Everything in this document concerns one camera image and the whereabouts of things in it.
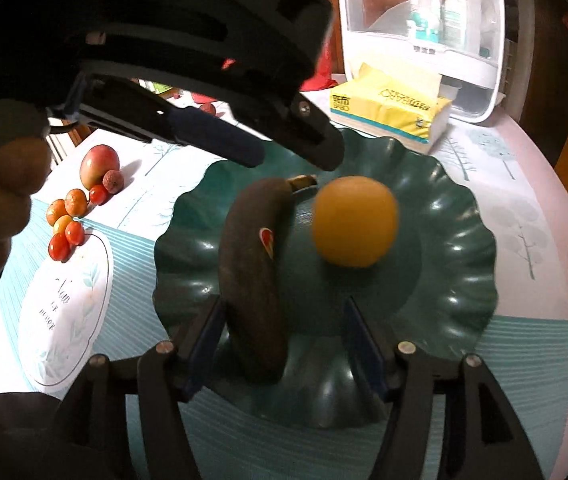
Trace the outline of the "red yellow apple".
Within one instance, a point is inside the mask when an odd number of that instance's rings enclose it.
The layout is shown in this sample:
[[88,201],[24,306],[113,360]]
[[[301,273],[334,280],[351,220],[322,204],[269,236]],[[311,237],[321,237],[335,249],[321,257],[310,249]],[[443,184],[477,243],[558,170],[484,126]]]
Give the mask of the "red yellow apple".
[[94,185],[101,183],[109,170],[119,170],[120,162],[117,152],[106,144],[98,144],[90,148],[84,155],[79,177],[83,188],[90,190]]

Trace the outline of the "small red tomato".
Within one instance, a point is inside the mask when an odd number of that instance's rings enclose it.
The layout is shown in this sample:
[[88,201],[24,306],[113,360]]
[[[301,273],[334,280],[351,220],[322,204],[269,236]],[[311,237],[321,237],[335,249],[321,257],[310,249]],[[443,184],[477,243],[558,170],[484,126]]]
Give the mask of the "small red tomato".
[[106,190],[105,186],[102,184],[95,184],[90,188],[89,200],[94,206],[102,206],[108,202],[110,197],[109,192]]

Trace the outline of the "small orange mandarin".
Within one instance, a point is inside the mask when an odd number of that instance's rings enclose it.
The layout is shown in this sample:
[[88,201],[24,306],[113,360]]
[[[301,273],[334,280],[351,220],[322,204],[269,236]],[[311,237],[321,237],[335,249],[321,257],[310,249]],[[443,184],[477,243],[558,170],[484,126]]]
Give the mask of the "small orange mandarin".
[[82,218],[88,210],[86,193],[80,188],[73,188],[65,197],[65,209],[71,217]]

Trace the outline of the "small orange kumquat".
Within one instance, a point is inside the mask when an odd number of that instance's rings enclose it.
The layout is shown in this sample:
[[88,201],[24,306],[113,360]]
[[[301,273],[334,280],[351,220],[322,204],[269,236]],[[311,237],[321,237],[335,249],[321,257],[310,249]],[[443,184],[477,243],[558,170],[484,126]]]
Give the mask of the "small orange kumquat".
[[46,209],[45,219],[50,226],[55,226],[56,221],[63,216],[67,216],[67,210],[65,207],[65,201],[62,198],[57,198],[49,204],[48,209]]

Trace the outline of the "large yellow orange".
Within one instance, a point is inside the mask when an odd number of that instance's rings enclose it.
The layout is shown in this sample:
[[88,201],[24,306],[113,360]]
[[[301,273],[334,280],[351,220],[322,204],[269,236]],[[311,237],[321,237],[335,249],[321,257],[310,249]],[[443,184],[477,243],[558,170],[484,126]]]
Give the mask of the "large yellow orange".
[[311,232],[320,257],[364,269],[384,258],[399,232],[400,211],[389,188],[368,177],[342,177],[316,194]]

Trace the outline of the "overripe dark brown banana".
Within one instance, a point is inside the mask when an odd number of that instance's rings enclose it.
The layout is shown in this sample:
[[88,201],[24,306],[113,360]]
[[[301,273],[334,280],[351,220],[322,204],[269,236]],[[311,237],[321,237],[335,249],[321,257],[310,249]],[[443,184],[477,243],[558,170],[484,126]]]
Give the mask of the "overripe dark brown banana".
[[219,289],[235,368],[247,382],[272,385],[284,374],[288,335],[278,301],[276,243],[282,223],[295,209],[296,194],[316,185],[312,174],[263,178],[239,192],[226,215]]

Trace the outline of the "red cherry tomato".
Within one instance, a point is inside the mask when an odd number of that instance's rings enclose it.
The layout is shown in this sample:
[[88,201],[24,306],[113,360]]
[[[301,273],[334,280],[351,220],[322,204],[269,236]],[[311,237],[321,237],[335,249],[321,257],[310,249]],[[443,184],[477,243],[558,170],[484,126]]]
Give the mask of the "red cherry tomato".
[[70,221],[65,229],[65,236],[70,246],[81,246],[86,240],[83,224],[79,221]]
[[70,244],[64,233],[55,233],[50,239],[48,253],[53,261],[64,262],[69,258]]

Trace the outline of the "yellow orange kumquat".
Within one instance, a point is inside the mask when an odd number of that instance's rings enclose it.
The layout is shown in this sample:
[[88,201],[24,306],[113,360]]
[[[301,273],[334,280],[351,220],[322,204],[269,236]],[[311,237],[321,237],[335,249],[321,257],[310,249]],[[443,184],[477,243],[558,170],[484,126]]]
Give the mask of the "yellow orange kumquat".
[[53,234],[65,234],[68,224],[72,221],[74,221],[74,218],[69,216],[69,214],[64,214],[63,216],[58,218],[53,226]]

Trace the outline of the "red yogurt multipack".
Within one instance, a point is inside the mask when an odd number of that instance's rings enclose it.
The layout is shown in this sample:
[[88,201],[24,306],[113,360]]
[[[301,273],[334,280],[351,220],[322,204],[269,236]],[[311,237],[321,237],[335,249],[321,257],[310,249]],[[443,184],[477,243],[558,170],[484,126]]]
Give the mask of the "red yogurt multipack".
[[[333,79],[333,69],[331,68],[331,47],[329,47],[330,42],[331,40],[327,40],[325,42],[322,53],[317,60],[313,76],[307,79],[300,87],[300,90],[302,92],[324,90],[331,88],[332,86],[335,86],[337,84],[337,82]],[[203,94],[195,92],[192,92],[191,96],[193,101],[200,106],[208,105],[209,103],[217,101],[216,98],[204,96]]]

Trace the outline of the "brown lychee near apple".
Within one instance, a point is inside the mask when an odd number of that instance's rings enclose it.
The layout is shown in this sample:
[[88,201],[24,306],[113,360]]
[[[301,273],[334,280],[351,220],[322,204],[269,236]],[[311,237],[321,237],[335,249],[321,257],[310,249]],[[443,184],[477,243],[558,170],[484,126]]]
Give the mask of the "brown lychee near apple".
[[116,195],[124,189],[126,182],[124,182],[124,175],[121,171],[112,169],[108,170],[106,174],[104,174],[102,185],[108,194]]

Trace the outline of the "lone brown lychee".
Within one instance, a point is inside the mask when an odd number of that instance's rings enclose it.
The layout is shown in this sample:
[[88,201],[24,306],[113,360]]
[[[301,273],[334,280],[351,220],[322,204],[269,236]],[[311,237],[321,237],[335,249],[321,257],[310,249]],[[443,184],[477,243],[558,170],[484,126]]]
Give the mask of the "lone brown lychee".
[[217,110],[215,109],[212,103],[203,103],[199,105],[199,110],[209,115],[215,116],[217,115]]

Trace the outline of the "yellow tissue pack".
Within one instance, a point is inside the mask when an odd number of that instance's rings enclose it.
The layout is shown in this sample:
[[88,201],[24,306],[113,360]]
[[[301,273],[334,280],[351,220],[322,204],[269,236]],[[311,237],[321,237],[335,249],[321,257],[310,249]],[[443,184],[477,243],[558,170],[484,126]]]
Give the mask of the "yellow tissue pack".
[[448,127],[453,101],[441,76],[421,68],[360,66],[357,76],[331,89],[329,109],[340,124],[401,141],[427,154]]

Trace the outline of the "dark green scalloped plate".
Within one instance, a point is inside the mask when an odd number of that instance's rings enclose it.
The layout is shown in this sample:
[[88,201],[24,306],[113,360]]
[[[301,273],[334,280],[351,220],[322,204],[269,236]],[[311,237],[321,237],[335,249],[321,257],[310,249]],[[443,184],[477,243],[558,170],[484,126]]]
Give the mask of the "dark green scalloped plate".
[[[296,196],[275,246],[277,292],[289,330],[285,373],[273,386],[247,384],[229,368],[222,339],[208,386],[252,416],[283,426],[351,428],[379,422],[383,404],[357,388],[341,342],[343,304],[353,299],[369,322],[442,359],[474,350],[497,305],[496,244],[474,195],[456,184],[435,158],[391,138],[343,131],[339,176],[365,176],[387,185],[398,201],[398,237],[367,269],[323,261],[311,237],[314,194]],[[155,246],[154,306],[165,328],[190,320],[219,290],[218,246],[229,207],[243,188],[264,177],[312,174],[313,167],[275,143],[248,169],[215,162],[194,190],[174,204]]]

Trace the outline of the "white plastic storage case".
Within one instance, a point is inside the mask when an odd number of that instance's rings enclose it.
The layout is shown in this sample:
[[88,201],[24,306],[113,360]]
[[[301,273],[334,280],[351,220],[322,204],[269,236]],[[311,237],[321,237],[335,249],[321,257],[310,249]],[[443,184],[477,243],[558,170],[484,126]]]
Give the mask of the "white plastic storage case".
[[493,112],[504,61],[504,0],[339,0],[347,78],[363,64],[391,72],[419,67],[440,76],[453,117]]

